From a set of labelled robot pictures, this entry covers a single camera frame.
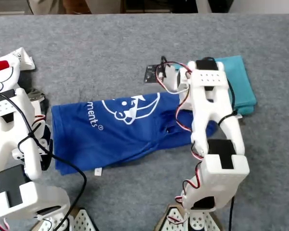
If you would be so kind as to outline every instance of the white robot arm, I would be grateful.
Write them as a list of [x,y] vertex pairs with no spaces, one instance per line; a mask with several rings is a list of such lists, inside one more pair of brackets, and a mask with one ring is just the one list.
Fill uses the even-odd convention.
[[[250,171],[223,63],[206,58],[189,62],[178,71],[162,65],[164,73],[156,74],[158,82],[168,91],[180,92],[180,108],[193,111],[192,153],[201,161],[196,165],[195,176],[183,182],[182,194],[176,201],[188,216],[222,208]],[[209,120],[218,123],[226,140],[207,140]]]
[[[0,218],[47,218],[53,222],[53,228],[56,228],[55,224],[58,225],[62,221],[70,208],[69,197],[61,188],[34,182],[50,163],[42,167],[43,150],[37,146],[34,139],[47,150],[52,149],[50,130],[45,125],[45,120],[40,119],[45,116],[35,114],[33,104],[17,84],[20,59],[10,55],[2,60],[4,65],[0,70]],[[22,160],[24,164],[6,168],[10,157]],[[56,230],[71,229],[65,221]]]

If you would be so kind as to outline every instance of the black wire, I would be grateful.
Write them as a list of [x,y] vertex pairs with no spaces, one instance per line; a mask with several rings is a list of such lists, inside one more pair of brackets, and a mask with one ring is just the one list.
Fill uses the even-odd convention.
[[235,91],[233,90],[232,85],[231,85],[231,83],[229,82],[228,79],[227,79],[227,82],[228,82],[229,89],[230,89],[230,92],[231,92],[231,97],[232,97],[231,107],[232,107],[232,110],[234,110],[235,109],[235,104],[236,104],[236,95],[235,95]]
[[[34,133],[41,125],[42,125],[42,124],[39,123],[39,124],[32,130],[32,133]],[[22,152],[22,151],[20,150],[20,145],[21,145],[23,142],[25,142],[27,139],[29,139],[29,138],[32,138],[32,136],[31,136],[31,135],[27,135],[27,136],[26,136],[25,138],[23,138],[23,139],[18,143],[18,145],[17,145],[18,150],[19,150],[22,154],[24,154],[24,152]]]
[[81,187],[81,190],[78,194],[78,196],[76,197],[76,199],[74,200],[74,202],[72,203],[72,205],[70,206],[68,212],[66,213],[66,215],[64,216],[64,218],[62,219],[62,221],[58,224],[58,226],[56,228],[54,228],[53,231],[57,231],[60,226],[65,222],[65,220],[68,218],[69,214],[71,213],[71,211],[73,210],[73,208],[75,207],[77,201],[79,200],[79,198],[81,197],[81,195],[83,194],[84,192],[84,189],[86,187],[86,184],[87,184],[87,177],[86,175],[77,167],[75,166],[74,164],[58,157],[58,156],[55,156],[54,154],[52,154],[51,152],[49,152],[49,150],[47,150],[46,148],[44,148],[38,141],[38,139],[35,137],[34,135],[34,131],[32,130],[24,112],[10,99],[8,98],[7,96],[5,96],[4,94],[0,93],[0,96],[2,98],[4,98],[6,101],[8,101],[11,105],[13,105],[13,107],[19,112],[19,114],[21,115],[21,117],[23,118],[28,130],[29,130],[29,133],[28,133],[28,136],[30,136],[34,142],[37,144],[37,146],[42,149],[46,154],[50,155],[53,159],[56,159],[66,165],[69,165],[71,166],[72,168],[74,168],[82,177],[83,177],[83,184],[82,184],[82,187]]
[[231,83],[229,82],[229,80],[227,79],[227,82],[228,82],[228,85],[229,85],[229,89],[230,89],[230,92],[231,92],[231,97],[232,97],[232,102],[231,102],[231,108],[232,108],[232,113],[231,114],[228,114],[228,115],[225,115],[223,118],[221,118],[221,120],[218,122],[218,126],[221,125],[221,123],[227,119],[228,117],[231,117],[231,116],[236,116],[237,115],[237,110],[235,110],[235,104],[236,104],[236,95],[235,95],[235,91],[233,90],[232,88],[232,85]]
[[31,8],[31,5],[30,5],[29,0],[27,0],[27,3],[28,3],[28,7],[29,7],[29,9],[30,9],[30,11],[31,11],[31,14],[34,14],[33,11],[32,11],[32,8]]
[[231,199],[230,212],[229,212],[229,227],[228,227],[229,231],[231,231],[231,226],[232,226],[232,211],[233,211],[234,204],[235,204],[235,196],[233,196]]
[[47,231],[51,230],[52,229],[52,226],[53,226],[53,223],[50,221],[50,220],[46,220],[46,219],[43,219],[44,221],[48,221],[50,223],[50,227]]

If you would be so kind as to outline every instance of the white printed logo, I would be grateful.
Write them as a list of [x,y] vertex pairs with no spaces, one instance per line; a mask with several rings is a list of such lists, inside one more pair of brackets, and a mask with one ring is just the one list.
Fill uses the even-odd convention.
[[156,95],[136,95],[130,98],[102,100],[102,103],[105,109],[114,115],[115,119],[130,125],[136,119],[151,115],[158,104],[159,98],[160,94],[157,93]]

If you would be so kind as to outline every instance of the teal cloth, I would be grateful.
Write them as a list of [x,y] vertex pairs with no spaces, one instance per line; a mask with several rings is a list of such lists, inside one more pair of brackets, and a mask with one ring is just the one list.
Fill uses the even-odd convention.
[[254,92],[252,91],[242,56],[230,56],[225,58],[217,58],[215,60],[224,64],[227,78],[231,83],[236,96],[235,109],[237,109],[238,113],[241,115],[253,113],[257,100]]

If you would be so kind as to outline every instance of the gray carpet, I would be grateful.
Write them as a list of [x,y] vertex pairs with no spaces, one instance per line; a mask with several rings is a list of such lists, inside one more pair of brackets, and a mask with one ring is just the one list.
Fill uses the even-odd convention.
[[[241,128],[250,174],[237,192],[233,230],[289,231],[289,14],[0,17],[0,56],[20,46],[37,66],[21,74],[22,86],[43,90],[51,105],[159,91],[143,77],[162,54],[179,62],[241,54],[258,105]],[[101,231],[151,231],[194,174],[189,148],[107,168],[102,177],[86,172],[79,206]],[[82,184],[53,165],[41,181],[71,200]],[[225,227],[228,212],[217,212]],[[28,230],[34,222],[10,224]]]

